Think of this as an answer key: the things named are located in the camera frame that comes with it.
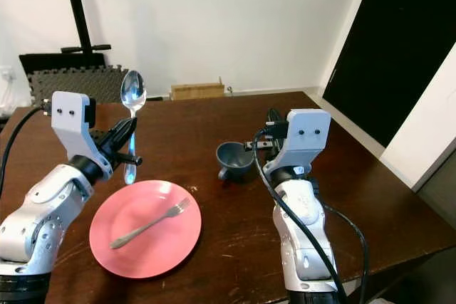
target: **silver fork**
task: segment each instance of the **silver fork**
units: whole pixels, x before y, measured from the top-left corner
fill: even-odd
[[[121,236],[120,238],[111,242],[109,244],[109,247],[111,247],[111,249],[117,249],[117,248],[124,246],[125,244],[132,241],[133,238],[140,235],[143,231],[150,228],[154,224],[157,224],[158,222],[162,221],[163,219],[166,219],[167,217],[174,217],[174,216],[181,214],[185,210],[185,208],[187,208],[189,205],[190,205],[190,199],[188,197],[185,197],[181,202],[179,202],[178,204],[169,208],[166,211],[166,213],[164,215],[162,215],[161,217],[159,217],[158,219],[151,221],[148,224],[141,226],[140,228],[136,228],[134,231],[131,231],[130,233],[128,233],[124,236]]]

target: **black cable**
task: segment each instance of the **black cable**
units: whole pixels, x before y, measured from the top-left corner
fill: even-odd
[[[333,267],[331,261],[329,260],[328,256],[325,254],[324,250],[321,248],[320,244],[315,239],[315,236],[309,231],[309,229],[306,227],[306,225],[300,220],[300,218],[294,213],[294,211],[292,211],[290,209],[290,207],[284,202],[284,200],[279,196],[279,194],[277,194],[276,191],[272,188],[272,186],[269,183],[269,180],[266,178],[266,175],[264,174],[263,168],[260,165],[260,161],[259,161],[259,157],[258,157],[257,143],[259,141],[259,138],[265,134],[266,134],[266,131],[264,129],[260,129],[260,131],[258,131],[255,134],[253,142],[252,142],[252,151],[254,153],[254,161],[255,161],[256,168],[258,169],[259,175],[260,175],[261,179],[263,180],[263,183],[266,186],[268,192],[274,198],[275,202],[286,212],[286,214],[303,231],[303,233],[306,235],[306,237],[312,243],[313,247],[316,249],[321,260],[323,261],[323,263],[327,267],[329,273],[331,274],[331,277],[332,277],[334,283],[336,284],[337,294],[338,294],[340,302],[342,304],[346,304],[348,302],[347,295],[345,293],[345,290],[343,289],[341,279],[338,277],[337,272],[334,270],[334,267]]]
[[[323,205],[323,208],[330,211],[331,213],[334,213],[335,215],[338,215],[341,217],[344,221],[346,221],[350,227],[356,232],[356,235],[358,235],[358,238],[361,242],[361,246],[363,247],[363,274],[361,276],[361,286],[360,286],[360,296],[359,296],[359,303],[364,304],[364,298],[366,296],[366,286],[368,282],[368,273],[369,273],[369,246],[366,241],[366,238],[364,237],[363,232],[344,214],[341,212],[337,211],[336,209],[330,207],[328,204],[324,203],[321,201],[321,204]]]
[[[16,139],[17,134],[21,130],[22,126],[26,123],[30,117],[41,110],[41,108],[32,108],[30,112],[28,112],[22,119],[19,121],[19,124],[14,128],[13,132],[11,133],[10,138],[5,146],[5,152],[3,153],[3,157],[1,158],[1,169],[0,169],[0,197],[1,193],[3,192],[3,184],[5,181],[5,169],[6,169],[6,162],[8,161],[9,150],[11,150],[11,146],[13,146],[14,140]]]

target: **dark wooden tabletop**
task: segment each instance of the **dark wooden tabletop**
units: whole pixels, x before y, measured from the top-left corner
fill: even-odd
[[[266,111],[317,108],[303,93],[148,102],[138,113],[137,153],[144,162],[137,180],[164,179],[192,192],[202,212],[202,233],[190,256],[165,275],[145,280],[115,276],[90,252],[88,232],[97,208],[124,186],[122,171],[97,184],[71,224],[51,278],[47,303],[266,303],[286,297],[280,243],[272,222],[273,201],[252,169],[241,183],[221,182],[215,158],[227,140],[252,140]],[[26,112],[17,110],[1,143]],[[129,113],[99,105],[97,128],[106,130]],[[11,151],[1,199],[1,219],[56,164],[66,161],[51,120],[33,116]],[[456,233],[336,122],[312,175],[331,206],[350,217],[370,245],[371,273],[456,245]],[[361,274],[358,239],[328,214],[326,232],[343,280]]]

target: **plate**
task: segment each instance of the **plate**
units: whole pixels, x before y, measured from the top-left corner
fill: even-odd
[[[123,247],[109,247],[111,241],[157,219],[185,197],[190,205],[180,215],[162,220]],[[148,278],[183,261],[200,231],[200,208],[187,190],[166,181],[144,181],[122,188],[101,205],[90,226],[90,248],[108,271],[126,278]]]

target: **cup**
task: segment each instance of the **cup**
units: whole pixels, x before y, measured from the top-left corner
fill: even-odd
[[[218,146],[215,155],[222,167],[219,172],[219,179],[240,177],[249,171],[254,162],[253,152],[246,152],[244,144],[240,142],[224,142]]]

